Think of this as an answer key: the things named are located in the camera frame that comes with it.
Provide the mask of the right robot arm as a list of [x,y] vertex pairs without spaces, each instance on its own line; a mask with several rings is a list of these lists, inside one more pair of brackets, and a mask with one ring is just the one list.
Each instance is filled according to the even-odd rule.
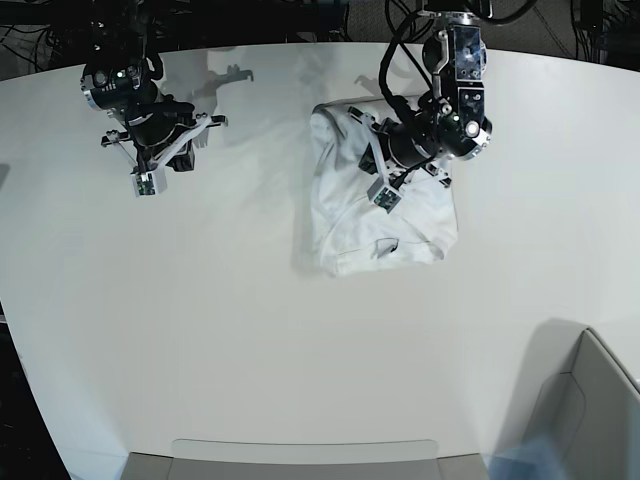
[[189,102],[181,102],[158,88],[163,63],[157,55],[141,54],[123,62],[115,58],[88,63],[80,80],[88,104],[118,122],[119,130],[102,137],[102,147],[116,147],[128,159],[133,172],[148,175],[170,167],[178,172],[194,169],[193,140],[203,131],[228,124],[224,115],[198,113]]

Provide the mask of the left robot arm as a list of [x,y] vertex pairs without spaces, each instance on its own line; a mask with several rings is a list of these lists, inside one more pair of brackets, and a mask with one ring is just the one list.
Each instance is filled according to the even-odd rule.
[[[486,46],[480,20],[491,18],[489,1],[420,1],[399,24],[390,26],[391,41],[379,66],[379,87],[395,116],[381,121],[350,108],[370,140],[359,167],[375,176],[376,193],[396,194],[411,174],[422,169],[450,184],[442,162],[467,161],[489,143],[492,125],[485,113]],[[387,83],[391,61],[406,50],[426,21],[422,53],[411,61],[426,83],[415,105]]]

